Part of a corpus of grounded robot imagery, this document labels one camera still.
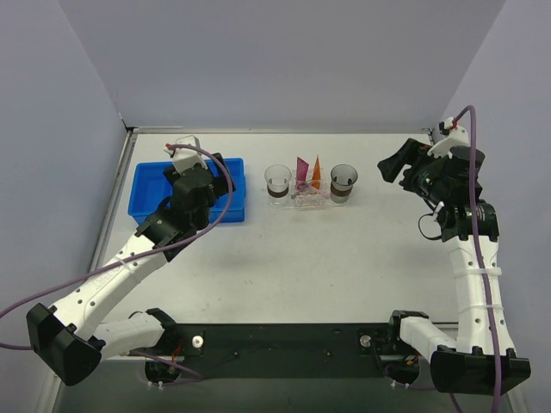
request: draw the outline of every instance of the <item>red wire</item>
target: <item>red wire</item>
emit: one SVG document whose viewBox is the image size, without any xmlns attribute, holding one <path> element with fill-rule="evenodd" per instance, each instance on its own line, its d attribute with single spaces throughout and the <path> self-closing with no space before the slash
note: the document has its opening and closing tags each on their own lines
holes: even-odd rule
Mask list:
<svg viewBox="0 0 551 413">
<path fill-rule="evenodd" d="M 176 360 L 176 357 L 180 354 L 183 348 L 183 340 L 180 340 L 178 347 L 176 347 L 176 350 L 172 352 L 172 362 L 174 363 Z"/>
<path fill-rule="evenodd" d="M 173 144 L 164 144 L 164 147 L 166 148 L 170 148 Z M 171 157 L 174 157 L 174 155 L 176 154 L 176 149 L 172 151 L 172 155 L 170 155 Z"/>
</svg>

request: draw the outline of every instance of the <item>clear plastic cup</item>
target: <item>clear plastic cup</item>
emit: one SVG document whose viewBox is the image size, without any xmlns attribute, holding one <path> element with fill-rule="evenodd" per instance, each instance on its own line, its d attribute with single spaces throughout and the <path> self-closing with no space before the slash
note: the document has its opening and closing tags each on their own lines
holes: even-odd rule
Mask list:
<svg viewBox="0 0 551 413">
<path fill-rule="evenodd" d="M 350 165 L 337 165 L 333 168 L 331 170 L 331 200 L 336 204 L 346 202 L 357 180 L 358 173 Z"/>
<path fill-rule="evenodd" d="M 287 202 L 291 171 L 284 165 L 272 165 L 264 172 L 268 195 L 272 202 L 282 204 Z"/>
</svg>

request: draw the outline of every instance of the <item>zip tie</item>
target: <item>zip tie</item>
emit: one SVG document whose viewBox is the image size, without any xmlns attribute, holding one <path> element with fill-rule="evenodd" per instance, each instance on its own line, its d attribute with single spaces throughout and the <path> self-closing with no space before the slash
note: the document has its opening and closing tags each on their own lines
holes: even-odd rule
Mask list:
<svg viewBox="0 0 551 413">
<path fill-rule="evenodd" d="M 488 274 L 493 276 L 499 276 L 502 274 L 500 267 L 492 268 L 462 268 L 460 270 L 454 271 L 454 277 L 459 278 L 465 275 L 476 275 L 476 274 Z"/>
<path fill-rule="evenodd" d="M 115 256 L 115 260 L 120 262 L 124 268 L 126 268 L 128 271 L 132 272 L 132 267 L 130 267 L 130 264 L 128 262 L 124 261 L 122 258 L 119 258 L 118 256 Z"/>
<path fill-rule="evenodd" d="M 436 208 L 434 208 L 434 213 L 432 214 L 432 220 L 436 221 L 438 219 L 438 214 L 440 211 L 444 208 L 444 203 L 442 201 L 438 202 L 438 205 L 436 205 Z"/>
<path fill-rule="evenodd" d="M 463 307 L 461 308 L 459 311 L 458 311 L 458 314 L 462 314 L 463 312 L 465 311 L 469 311 L 473 308 L 493 308 L 494 310 L 503 310 L 503 305 L 501 304 L 492 304 L 492 305 L 488 305 L 488 304 L 473 304 L 473 305 L 467 305 L 466 307 Z"/>
</svg>

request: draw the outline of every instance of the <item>screw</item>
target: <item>screw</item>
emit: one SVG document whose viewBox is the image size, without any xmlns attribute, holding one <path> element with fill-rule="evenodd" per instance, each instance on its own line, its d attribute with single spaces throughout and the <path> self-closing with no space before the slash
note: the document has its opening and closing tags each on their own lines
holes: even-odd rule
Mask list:
<svg viewBox="0 0 551 413">
<path fill-rule="evenodd" d="M 370 336 L 361 336 L 360 337 L 360 344 L 362 347 L 369 347 L 371 345 L 371 337 Z"/>
<path fill-rule="evenodd" d="M 191 340 L 191 344 L 193 345 L 194 348 L 201 348 L 203 347 L 203 337 L 201 336 L 195 336 L 193 337 L 193 339 Z"/>
</svg>

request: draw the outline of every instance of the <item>black cable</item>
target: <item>black cable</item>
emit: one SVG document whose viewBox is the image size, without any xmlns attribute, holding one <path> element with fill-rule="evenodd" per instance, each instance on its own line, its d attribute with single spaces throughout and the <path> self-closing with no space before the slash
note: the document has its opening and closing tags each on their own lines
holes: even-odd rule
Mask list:
<svg viewBox="0 0 551 413">
<path fill-rule="evenodd" d="M 401 365 L 404 364 L 404 363 L 407 361 L 407 359 L 409 359 L 409 358 L 410 358 L 410 355 L 409 355 L 409 354 L 406 354 L 404 357 L 402 357 L 402 360 L 400 360 L 400 361 L 398 362 L 398 365 L 401 366 Z"/>
<path fill-rule="evenodd" d="M 161 200 L 157 206 L 157 211 L 162 211 L 167 205 L 169 205 L 171 196 L 167 196 L 163 200 Z"/>
<path fill-rule="evenodd" d="M 377 354 L 377 346 L 374 342 L 371 343 L 371 346 L 370 346 L 370 353 L 371 355 L 373 355 L 373 358 L 375 359 L 375 365 L 377 366 L 377 370 L 379 370 L 379 372 L 383 375 L 383 376 L 386 376 L 385 374 L 385 369 L 384 367 L 382 366 L 382 360 L 381 360 L 381 357 Z"/>
<path fill-rule="evenodd" d="M 421 219 L 423 219 L 424 217 L 430 217 L 430 216 L 432 216 L 432 213 L 426 213 L 425 215 L 421 215 L 421 217 L 419 218 L 419 221 L 417 221 L 417 228 L 419 229 L 419 232 L 421 232 L 421 235 L 425 239 L 428 239 L 429 241 L 438 241 L 442 239 L 442 235 L 438 235 L 436 237 L 427 237 L 426 235 L 423 234 L 423 230 L 421 229 Z"/>
<path fill-rule="evenodd" d="M 130 318 L 134 317 L 136 314 L 140 314 L 140 313 L 143 314 L 144 312 L 143 311 L 135 311 L 135 312 L 133 312 L 132 314 L 130 314 L 128 316 L 128 319 L 130 319 Z"/>
<path fill-rule="evenodd" d="M 423 201 L 424 201 L 425 204 L 427 204 L 427 206 L 430 208 L 430 210 L 431 210 L 432 212 L 435 211 L 436 207 L 435 207 L 434 205 L 432 205 L 432 204 L 431 204 L 428 200 L 426 200 L 425 198 L 423 198 Z"/>
</svg>

